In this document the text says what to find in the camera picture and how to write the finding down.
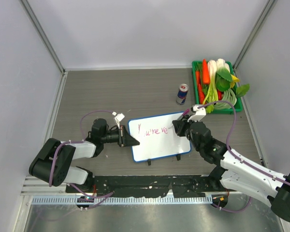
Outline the blue framed whiteboard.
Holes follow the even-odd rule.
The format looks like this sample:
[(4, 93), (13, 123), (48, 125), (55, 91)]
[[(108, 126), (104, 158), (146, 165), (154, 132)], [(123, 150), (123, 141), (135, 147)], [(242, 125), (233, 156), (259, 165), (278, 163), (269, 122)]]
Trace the blue framed whiteboard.
[(177, 136), (171, 126), (181, 114), (176, 112), (129, 120), (129, 133), (140, 143), (132, 147), (133, 160), (143, 162), (190, 152), (189, 140)]

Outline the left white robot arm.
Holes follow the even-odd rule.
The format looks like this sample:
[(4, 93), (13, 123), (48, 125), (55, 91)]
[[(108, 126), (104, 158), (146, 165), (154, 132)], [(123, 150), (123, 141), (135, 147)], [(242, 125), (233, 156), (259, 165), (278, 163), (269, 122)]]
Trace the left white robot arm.
[(48, 139), (29, 166), (29, 174), (57, 187), (62, 183), (76, 184), (83, 193), (93, 188), (92, 174), (80, 167), (71, 167), (73, 160), (97, 157), (105, 144), (116, 143), (119, 147), (132, 147), (140, 142), (133, 138), (125, 126), (109, 128), (107, 121), (98, 118), (93, 122), (85, 140), (62, 142)]

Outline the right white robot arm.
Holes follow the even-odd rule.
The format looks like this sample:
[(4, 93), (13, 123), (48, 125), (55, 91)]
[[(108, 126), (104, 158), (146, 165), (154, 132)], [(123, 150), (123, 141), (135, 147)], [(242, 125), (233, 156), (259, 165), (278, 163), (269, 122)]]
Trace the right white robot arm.
[(244, 157), (215, 139), (203, 122), (183, 116), (172, 124), (176, 135), (186, 137), (206, 162), (216, 165), (208, 179), (212, 190), (239, 191), (290, 222), (290, 173), (275, 172)]

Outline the magenta capped marker pen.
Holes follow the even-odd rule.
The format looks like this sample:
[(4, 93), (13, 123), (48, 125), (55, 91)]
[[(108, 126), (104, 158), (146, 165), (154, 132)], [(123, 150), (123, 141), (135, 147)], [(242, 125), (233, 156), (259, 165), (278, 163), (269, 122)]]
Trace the magenta capped marker pen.
[(185, 115), (190, 112), (190, 109), (186, 109), (177, 119), (176, 121), (182, 120)]

